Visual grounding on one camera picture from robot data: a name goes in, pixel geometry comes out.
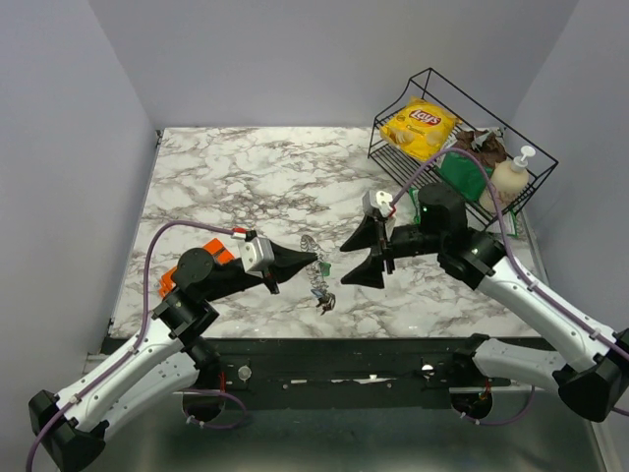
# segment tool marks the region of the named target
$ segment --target white marble surface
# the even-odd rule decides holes
[[[367,189],[395,193],[398,186],[367,160],[371,130],[361,128],[183,128],[165,131],[155,163],[135,247],[110,334],[129,337],[140,326],[142,268],[153,233],[171,219],[232,228],[255,228],[278,244],[299,248],[312,235],[332,263],[328,278],[334,311],[321,315],[302,271],[271,296],[257,287],[215,302],[215,337],[389,337],[536,335],[512,313],[446,275],[435,256],[396,262],[386,289],[342,286],[340,277],[367,250],[338,248],[361,221]],[[398,221],[410,222],[409,200]],[[187,249],[216,235],[189,228],[167,231],[157,244],[151,284]],[[221,237],[236,251],[228,237]],[[533,268],[528,243],[513,240],[516,254]],[[154,285],[150,306],[159,302]]]

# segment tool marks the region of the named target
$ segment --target white wall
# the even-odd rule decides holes
[[[550,282],[616,329],[629,326],[627,22],[626,0],[581,0],[514,119],[561,161],[530,203]],[[629,419],[609,421],[629,470]]]
[[[433,66],[510,118],[576,0],[89,0],[159,126],[368,125]]]
[[[0,468],[18,471],[30,397],[105,333],[155,135],[85,0],[4,5],[0,64]]]

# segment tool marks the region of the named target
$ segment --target black wire basket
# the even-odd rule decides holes
[[[404,185],[420,167],[421,163],[383,140],[380,137],[379,129],[404,108],[412,96],[417,96],[442,106],[457,115],[465,125],[473,130],[477,128],[499,128],[503,132],[504,146],[509,158],[518,155],[520,147],[523,145],[532,146],[536,150],[535,157],[531,158],[529,162],[528,171],[531,176],[529,184],[503,210],[503,214],[508,212],[513,212],[513,214],[519,213],[558,164],[557,159],[525,138],[520,132],[471,98],[435,69],[428,68],[411,77],[399,98],[382,110],[373,120],[372,140],[368,158],[373,159],[399,185]],[[461,126],[457,125],[453,134],[456,134],[461,129]],[[439,165],[440,162],[431,164],[426,172],[416,179],[413,187],[420,189],[424,185],[433,182],[447,183],[439,175]],[[468,213],[476,218],[481,226],[487,228],[496,221],[495,214],[485,210],[478,202],[466,199],[454,186],[451,187],[465,199]]]

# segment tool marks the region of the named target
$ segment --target soap dispenser bottle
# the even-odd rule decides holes
[[[513,202],[529,183],[528,159],[535,155],[535,150],[530,146],[522,146],[520,151],[522,155],[513,160],[507,159],[500,162],[491,174],[491,183],[495,187],[500,211]],[[489,189],[483,190],[479,203],[487,211],[495,213]]]

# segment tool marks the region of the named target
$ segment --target lay's chip bag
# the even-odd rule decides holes
[[[380,128],[380,135],[411,157],[426,161],[441,150],[443,143],[460,122],[448,110],[412,97],[406,107]]]

